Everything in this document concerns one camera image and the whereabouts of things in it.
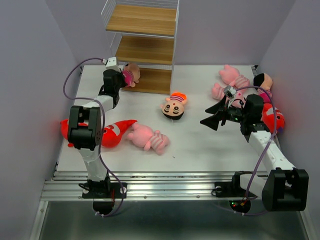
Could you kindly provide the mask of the boy doll pink shorts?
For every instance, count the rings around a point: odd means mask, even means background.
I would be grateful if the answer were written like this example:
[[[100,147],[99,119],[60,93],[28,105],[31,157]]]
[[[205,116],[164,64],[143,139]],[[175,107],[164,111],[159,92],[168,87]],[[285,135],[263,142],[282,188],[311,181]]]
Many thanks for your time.
[[[122,70],[127,87],[134,88],[141,77],[140,68],[136,63],[127,63]]]

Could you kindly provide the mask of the boy doll orange shorts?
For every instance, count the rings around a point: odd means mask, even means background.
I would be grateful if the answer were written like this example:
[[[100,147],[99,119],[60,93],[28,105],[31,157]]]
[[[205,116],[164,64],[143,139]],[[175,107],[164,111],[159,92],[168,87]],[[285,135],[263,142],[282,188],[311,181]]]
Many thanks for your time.
[[[181,92],[173,92],[165,98],[165,103],[160,105],[163,115],[173,121],[179,120],[184,112],[187,103],[187,95]]]

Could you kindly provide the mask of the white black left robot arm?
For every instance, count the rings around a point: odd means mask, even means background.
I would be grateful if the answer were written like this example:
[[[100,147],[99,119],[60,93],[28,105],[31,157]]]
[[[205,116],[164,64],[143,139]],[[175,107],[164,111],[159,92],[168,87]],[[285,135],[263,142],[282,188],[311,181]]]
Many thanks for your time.
[[[94,191],[100,197],[111,193],[109,171],[101,159],[105,112],[117,106],[119,91],[125,86],[125,77],[119,69],[106,69],[98,95],[95,98],[79,97],[78,100],[89,102],[73,105],[69,113],[67,140],[80,153],[88,173],[87,181],[95,184]]]

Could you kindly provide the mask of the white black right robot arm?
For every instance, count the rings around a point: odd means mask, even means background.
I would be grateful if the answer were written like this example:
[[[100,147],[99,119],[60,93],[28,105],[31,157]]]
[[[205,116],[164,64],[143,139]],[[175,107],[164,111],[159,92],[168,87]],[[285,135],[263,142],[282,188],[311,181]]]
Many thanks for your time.
[[[212,195],[218,198],[260,198],[268,212],[304,211],[307,205],[309,175],[304,169],[296,168],[283,155],[268,127],[262,122],[263,99],[256,94],[246,98],[244,107],[229,105],[223,98],[207,108],[210,114],[200,121],[204,126],[217,130],[226,121],[240,124],[240,131],[246,141],[259,155],[258,162],[267,171],[267,179],[255,172],[237,171],[231,181],[215,182]]]

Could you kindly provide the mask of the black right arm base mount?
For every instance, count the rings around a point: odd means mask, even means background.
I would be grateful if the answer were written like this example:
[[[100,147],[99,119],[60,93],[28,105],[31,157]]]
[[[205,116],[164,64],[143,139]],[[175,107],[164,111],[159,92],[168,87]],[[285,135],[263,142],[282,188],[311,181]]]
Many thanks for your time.
[[[250,213],[251,201],[262,197],[266,180],[249,171],[237,171],[231,181],[216,181],[211,194],[217,198],[228,198],[231,211],[247,217],[257,217],[264,212]]]

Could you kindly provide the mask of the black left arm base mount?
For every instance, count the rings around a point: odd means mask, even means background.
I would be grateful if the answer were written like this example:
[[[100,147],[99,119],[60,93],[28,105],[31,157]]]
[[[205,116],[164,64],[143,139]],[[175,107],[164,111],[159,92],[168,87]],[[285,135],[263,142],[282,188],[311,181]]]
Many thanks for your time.
[[[93,200],[92,208],[96,216],[106,218],[115,216],[127,197],[126,182],[111,182],[109,186],[89,186],[88,182],[79,183],[82,198]]]

